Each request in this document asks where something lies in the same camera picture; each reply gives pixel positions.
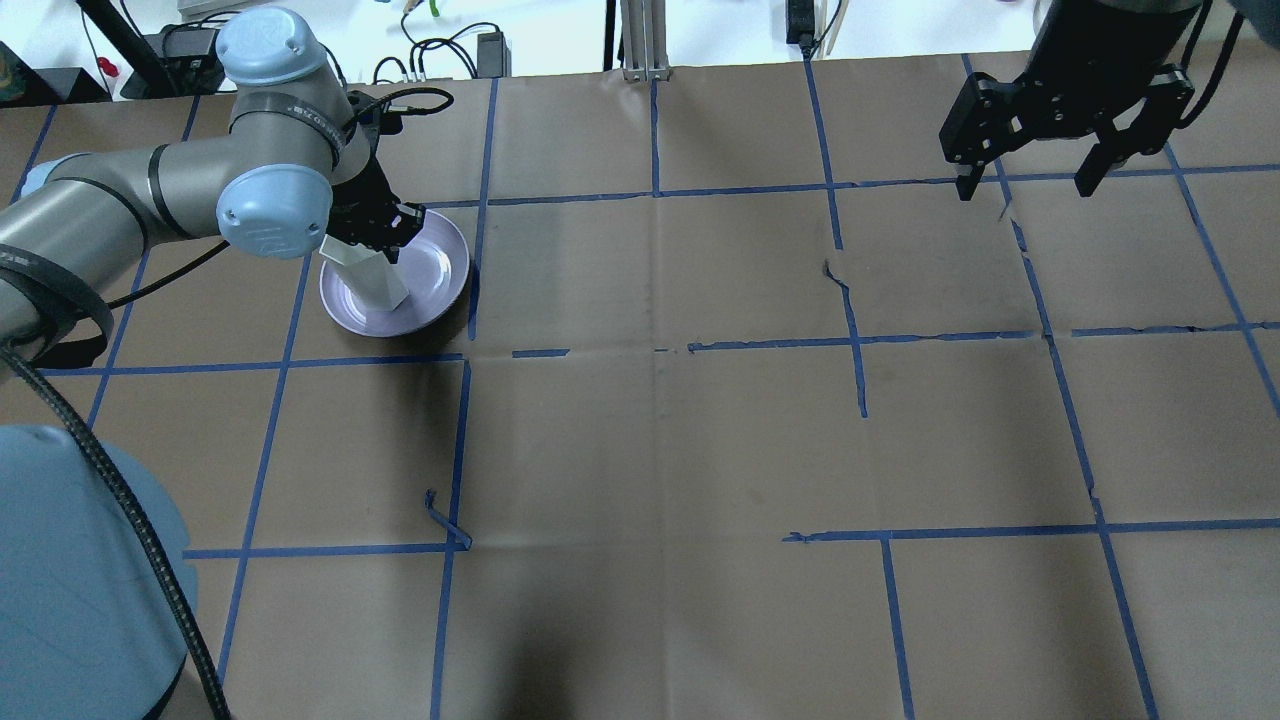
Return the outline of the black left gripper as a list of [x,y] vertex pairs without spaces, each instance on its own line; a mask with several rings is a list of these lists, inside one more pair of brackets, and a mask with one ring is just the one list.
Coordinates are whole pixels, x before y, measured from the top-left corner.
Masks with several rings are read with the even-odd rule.
[[422,229],[425,211],[402,202],[378,160],[370,160],[352,178],[333,187],[330,237],[352,247],[379,252],[398,263]]

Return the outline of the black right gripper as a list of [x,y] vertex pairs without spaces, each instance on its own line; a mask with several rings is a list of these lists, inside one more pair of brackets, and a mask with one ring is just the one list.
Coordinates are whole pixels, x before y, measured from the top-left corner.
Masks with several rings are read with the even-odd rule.
[[970,73],[938,132],[943,158],[955,165],[961,201],[972,201],[986,167],[1028,143],[1093,138],[1074,173],[1080,197],[1092,197],[1107,174],[1133,155],[1155,155],[1183,123],[1194,85],[1166,63],[1128,76],[1097,67],[1047,72],[1028,68],[1002,82]]

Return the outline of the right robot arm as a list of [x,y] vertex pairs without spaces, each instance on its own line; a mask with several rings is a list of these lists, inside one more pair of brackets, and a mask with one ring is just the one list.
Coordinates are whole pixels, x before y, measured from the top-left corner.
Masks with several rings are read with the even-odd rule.
[[[1275,1],[1231,6],[1219,59],[1197,92],[1184,61],[1210,3],[1052,1],[1023,72],[1010,82],[969,74],[943,120],[940,146],[956,167],[957,196],[970,200],[991,164],[1033,141],[1096,137],[1074,176],[1083,197],[1129,158],[1158,152],[1207,108],[1244,24],[1277,45]],[[1184,61],[1175,63],[1178,45]]]

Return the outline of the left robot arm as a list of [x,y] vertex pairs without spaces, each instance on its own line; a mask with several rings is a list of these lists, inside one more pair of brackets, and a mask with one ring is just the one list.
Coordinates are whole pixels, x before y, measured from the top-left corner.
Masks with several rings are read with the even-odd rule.
[[424,224],[376,159],[381,104],[344,90],[301,14],[241,12],[215,54],[237,88],[224,136],[46,161],[3,210],[3,378],[56,418],[3,427],[5,719],[152,719],[186,662],[230,716],[180,515],[46,377],[108,351],[111,284],[160,245],[211,237],[271,259],[334,240],[392,264]]

